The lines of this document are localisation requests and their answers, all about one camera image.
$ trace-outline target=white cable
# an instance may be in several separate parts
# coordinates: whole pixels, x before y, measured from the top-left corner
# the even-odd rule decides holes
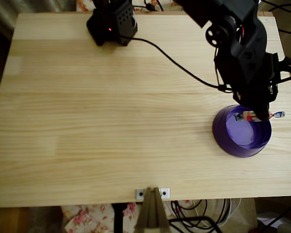
[[[136,21],[136,18],[135,18],[135,12],[134,11],[132,11],[132,17],[135,20],[135,25],[133,27],[133,28],[135,28],[137,26],[137,21]]]
[[[239,199],[239,202],[238,202],[238,204],[237,204],[237,206],[236,206],[236,208],[233,210],[233,212],[231,213],[231,209],[232,209],[232,199],[230,199],[229,200],[229,212],[228,212],[228,216],[227,216],[227,218],[223,221],[223,222],[221,222],[221,223],[219,223],[218,224],[218,227],[222,227],[222,226],[224,226],[226,223],[227,223],[227,221],[233,216],[233,214],[235,213],[235,211],[238,209],[238,207],[240,206],[240,204],[241,204],[241,201],[242,201],[242,199],[240,198]],[[196,212],[196,214],[197,214],[197,216],[199,216],[199,214],[198,214],[198,211],[197,211],[197,208],[195,208],[195,212]],[[210,227],[205,221],[201,221],[206,227]]]

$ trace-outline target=purple bowl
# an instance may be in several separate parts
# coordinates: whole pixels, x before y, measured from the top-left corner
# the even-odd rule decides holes
[[[241,105],[231,105],[222,109],[214,118],[212,132],[219,146],[227,153],[247,158],[259,153],[272,135],[269,121],[236,121],[234,113],[251,111]]]

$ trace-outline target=floral cushion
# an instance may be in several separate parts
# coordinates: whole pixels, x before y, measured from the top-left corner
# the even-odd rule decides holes
[[[180,201],[184,207],[193,204],[191,200]],[[168,219],[175,218],[170,201],[163,202]],[[141,205],[129,203],[123,211],[123,233],[134,233]],[[65,226],[67,233],[107,233],[113,232],[114,210],[111,204],[62,206],[62,212],[69,221]]]
[[[151,3],[154,6],[158,6],[157,0],[146,0],[146,2]],[[160,0],[160,3],[164,9],[176,6],[177,4],[172,0]],[[144,6],[144,0],[132,0],[132,4],[136,6]],[[77,0],[77,11],[93,11],[95,8],[93,0]],[[145,8],[136,8],[135,11],[147,11]]]

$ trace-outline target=small figurine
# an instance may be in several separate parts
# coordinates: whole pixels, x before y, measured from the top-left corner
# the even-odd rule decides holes
[[[285,112],[276,112],[272,114],[269,112],[270,117],[268,119],[271,119],[272,117],[275,118],[282,118],[285,116]],[[253,111],[244,111],[242,114],[240,113],[234,113],[233,116],[235,117],[236,121],[242,121],[242,120],[248,120],[248,121],[254,121],[254,122],[260,122],[261,120],[257,118],[256,114]]]

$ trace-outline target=wooden table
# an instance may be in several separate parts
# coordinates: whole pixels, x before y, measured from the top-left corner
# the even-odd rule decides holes
[[[291,83],[279,87],[273,135],[240,159],[216,144],[212,121],[236,102],[205,87],[152,46],[97,47],[89,14],[20,14],[0,87],[0,207],[291,195]],[[269,52],[284,57],[273,17]],[[188,16],[137,16],[148,39],[216,83],[214,48]]]

